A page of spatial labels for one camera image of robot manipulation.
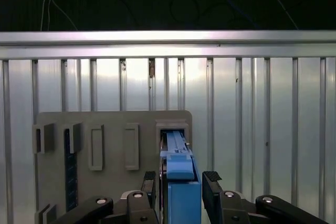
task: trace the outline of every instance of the vertical metal bar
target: vertical metal bar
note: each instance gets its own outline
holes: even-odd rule
[[[298,205],[298,127],[299,127],[299,60],[293,59],[292,96],[292,192],[291,203]]]
[[[156,76],[155,76],[156,60],[149,60],[149,110],[156,110]]]
[[[214,64],[207,61],[207,104],[208,104],[208,166],[207,170],[214,170]]]
[[[222,188],[237,189],[237,109],[235,58],[215,58],[214,78],[214,170],[225,179]]]
[[[6,161],[5,161],[5,126],[4,126],[4,86],[3,62],[0,61],[0,223],[6,224]]]
[[[166,62],[167,59],[155,59],[155,110],[167,110]]]
[[[335,142],[335,125],[336,125],[336,59],[327,58],[326,63],[326,85],[325,85],[325,98],[326,98],[326,117],[325,117],[325,221],[328,223],[335,223],[335,194],[336,194],[336,142]]]
[[[252,73],[251,59],[243,59],[243,194],[247,200],[252,201]]]
[[[91,110],[91,87],[90,87],[90,60],[80,60],[80,104],[82,111]]]
[[[9,70],[10,134],[14,223],[33,223],[35,213],[32,143],[33,75],[30,60],[11,60]]]
[[[271,139],[271,61],[265,59],[265,183],[264,195],[270,194],[270,139]]]
[[[325,201],[325,167],[326,167],[326,59],[321,59],[321,73],[320,73],[320,181],[319,181],[319,218],[324,220],[324,201]]]
[[[299,59],[298,207],[319,214],[320,59]]]
[[[178,110],[178,88],[179,88],[179,63],[177,58],[168,59],[168,87],[167,87],[167,109]]]
[[[1,219],[4,223],[13,224],[13,183],[12,183],[12,144],[11,144],[11,117],[9,97],[9,71],[8,62],[0,61],[0,140],[3,146],[2,152],[2,176],[3,184]]]
[[[120,111],[126,110],[126,61],[120,60]]]
[[[97,111],[97,62],[90,61],[90,100],[91,111]]]
[[[290,202],[292,165],[292,59],[270,60],[270,193]]]
[[[39,112],[62,111],[61,61],[38,61]]]
[[[32,90],[33,90],[33,124],[36,124],[38,115],[38,63],[37,60],[31,61],[31,75],[32,75]],[[38,169],[37,156],[33,155],[34,164],[34,185],[35,185],[35,212],[39,210],[39,196],[38,196]]]
[[[265,191],[265,154],[266,147],[266,96],[265,96],[265,60],[263,58],[252,60],[252,147],[253,147],[253,196],[252,201]]]
[[[178,61],[177,97],[179,110],[185,108],[185,67],[184,60]]]
[[[67,60],[65,76],[66,110],[81,111],[80,60]]]
[[[97,110],[119,111],[119,59],[98,59],[97,72]]]
[[[198,171],[207,169],[207,59],[188,58],[185,67],[185,109],[193,117],[193,153],[197,158]],[[184,109],[184,99],[181,99],[181,109]]]
[[[243,70],[236,60],[236,190],[243,192]]]
[[[149,110],[149,60],[126,59],[126,109]]]

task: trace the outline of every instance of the bolt head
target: bolt head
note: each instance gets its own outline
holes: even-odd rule
[[[267,203],[272,203],[272,199],[269,197],[262,198],[263,201],[266,201]]]
[[[227,192],[225,193],[225,196],[227,196],[227,197],[229,197],[229,198],[232,198],[232,197],[235,196],[235,195],[234,195],[233,192],[231,192],[231,191],[227,191]]]

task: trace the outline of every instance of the screw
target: screw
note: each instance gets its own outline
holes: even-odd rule
[[[98,199],[98,200],[97,200],[97,203],[98,203],[98,204],[104,204],[105,202],[106,202],[105,199]]]
[[[134,196],[135,198],[141,198],[141,197],[142,197],[142,194],[141,194],[141,193],[135,193],[135,194],[133,194],[133,196]]]
[[[233,196],[235,196],[234,193],[232,193],[232,192],[230,192],[230,191],[227,191],[227,192],[225,193],[225,195],[226,195],[227,197],[229,197],[229,198],[232,198]]]
[[[266,201],[267,203],[272,203],[272,199],[269,197],[262,198],[263,201]]]

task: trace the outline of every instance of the silver metal panel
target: silver metal panel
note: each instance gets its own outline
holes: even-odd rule
[[[292,59],[270,62],[270,193],[291,201]]]
[[[148,59],[126,59],[126,110],[149,110]]]
[[[243,194],[252,201],[252,60],[242,59],[243,95],[242,95],[242,143],[243,143]]]
[[[97,110],[120,110],[119,60],[97,60]]]
[[[14,224],[34,223],[33,82],[30,60],[9,61]]]
[[[81,111],[80,60],[66,62],[66,110]]]
[[[62,111],[61,61],[38,61],[39,112]]]
[[[102,58],[292,58],[334,57],[336,44],[198,44],[198,45],[78,45],[1,47],[0,60]]]
[[[4,87],[2,61],[0,61],[0,223],[6,223],[6,161],[4,125]]]
[[[298,206],[318,216],[320,59],[299,59]]]
[[[252,200],[265,192],[265,160],[266,160],[266,62],[264,59],[253,59],[253,196]]]
[[[214,170],[224,190],[236,189],[236,142],[236,59],[214,59]]]
[[[90,60],[80,60],[80,103],[82,111],[91,110]]]
[[[334,31],[89,31],[0,33],[0,45],[336,41]]]
[[[325,221],[335,223],[335,168],[336,168],[336,143],[335,143],[335,125],[336,125],[336,110],[335,110],[335,58],[326,59],[326,117],[325,117]]]
[[[166,110],[166,59],[155,59],[155,109]]]
[[[177,58],[168,59],[168,95],[167,95],[167,109],[178,110],[179,96],[178,96],[178,75],[179,63]]]
[[[193,153],[198,171],[207,169],[207,59],[185,59],[185,109],[193,117]]]

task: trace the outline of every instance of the metal fence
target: metal fence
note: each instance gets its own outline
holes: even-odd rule
[[[336,32],[0,33],[0,223],[34,223],[39,112],[188,110],[201,171],[335,223]]]

